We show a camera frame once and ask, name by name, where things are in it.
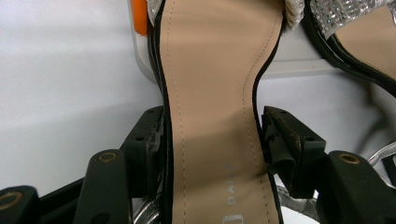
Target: black plastic bracket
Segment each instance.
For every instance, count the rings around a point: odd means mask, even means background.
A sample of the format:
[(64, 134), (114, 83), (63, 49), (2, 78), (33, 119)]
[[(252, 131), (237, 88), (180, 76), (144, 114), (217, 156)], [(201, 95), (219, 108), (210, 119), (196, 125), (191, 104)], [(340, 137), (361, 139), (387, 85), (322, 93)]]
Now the black plastic bracket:
[(34, 188), (19, 186), (0, 190), (0, 223), (36, 223), (38, 211), (38, 195)]
[(396, 192), (366, 159), (333, 151), (318, 177), (320, 223), (396, 223)]
[(390, 183), (396, 186), (396, 155), (386, 157), (382, 159), (385, 170), (387, 171)]
[(39, 224), (70, 224), (76, 213), (84, 178), (40, 198)]
[(326, 142), (291, 113), (271, 106), (262, 116), (264, 153), (290, 196), (310, 199), (315, 191), (315, 167), (326, 157)]
[(161, 183), (159, 151), (163, 134), (163, 106), (147, 110), (126, 137), (124, 153), (130, 194), (133, 198), (154, 199)]
[(131, 207), (122, 151), (96, 153), (88, 165), (73, 223), (128, 224)]

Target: insole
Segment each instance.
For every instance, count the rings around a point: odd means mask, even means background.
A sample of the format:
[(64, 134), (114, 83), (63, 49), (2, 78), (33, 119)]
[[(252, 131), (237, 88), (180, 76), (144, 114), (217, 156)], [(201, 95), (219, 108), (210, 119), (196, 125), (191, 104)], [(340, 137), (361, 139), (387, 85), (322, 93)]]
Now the insole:
[(252, 95), (279, 0), (167, 0), (160, 55), (173, 129), (173, 223), (277, 223)]
[(381, 7), (336, 32), (344, 47), (358, 61), (396, 80), (396, 27), (388, 7)]

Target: sandal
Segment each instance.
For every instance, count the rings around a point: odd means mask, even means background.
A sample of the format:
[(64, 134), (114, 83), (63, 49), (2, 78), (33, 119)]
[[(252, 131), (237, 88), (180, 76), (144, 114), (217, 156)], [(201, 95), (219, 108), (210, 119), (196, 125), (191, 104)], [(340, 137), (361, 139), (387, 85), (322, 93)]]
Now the sandal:
[(285, 22), (279, 0), (155, 2), (148, 54), (169, 140), (162, 223), (281, 223), (255, 98), (304, 2), (286, 2)]
[(396, 97), (396, 1), (305, 0), (305, 5), (304, 23), (318, 51)]

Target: clear plastic strap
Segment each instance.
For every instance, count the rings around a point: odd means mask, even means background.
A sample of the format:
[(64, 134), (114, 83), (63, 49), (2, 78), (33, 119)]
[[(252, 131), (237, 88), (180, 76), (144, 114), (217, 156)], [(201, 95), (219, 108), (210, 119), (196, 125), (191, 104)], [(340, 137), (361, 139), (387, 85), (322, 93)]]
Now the clear plastic strap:
[[(393, 156), (396, 154), (396, 142), (391, 143), (381, 149), (379, 149), (373, 156), (371, 156), (367, 161), (372, 165), (375, 166), (379, 161), (382, 159)], [(388, 187), (396, 189), (393, 185), (391, 185), (386, 179), (381, 176), (382, 180), (384, 180), (385, 184)]]
[(327, 39), (339, 28), (384, 6), (389, 6), (395, 19), (395, 0), (311, 0), (311, 11)]
[(294, 199), (289, 195), (287, 189), (280, 186), (277, 186), (277, 194), (279, 196), (281, 206), (287, 207), (293, 211), (303, 214), (304, 216), (311, 217), (312, 219), (319, 221), (317, 199)]
[(148, 18), (151, 24), (154, 26), (155, 18), (160, 11), (163, 0), (147, 0), (148, 1)]
[(285, 0), (288, 24), (284, 29), (284, 34), (298, 26), (304, 17), (304, 7), (304, 0)]

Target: rhinestone strap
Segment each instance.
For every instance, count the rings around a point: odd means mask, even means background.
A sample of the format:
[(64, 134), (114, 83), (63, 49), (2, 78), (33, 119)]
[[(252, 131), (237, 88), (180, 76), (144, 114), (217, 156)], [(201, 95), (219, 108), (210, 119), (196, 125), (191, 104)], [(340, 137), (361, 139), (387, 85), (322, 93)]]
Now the rhinestone strap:
[(311, 11), (325, 38), (362, 15), (384, 7), (394, 6), (395, 0), (311, 0)]

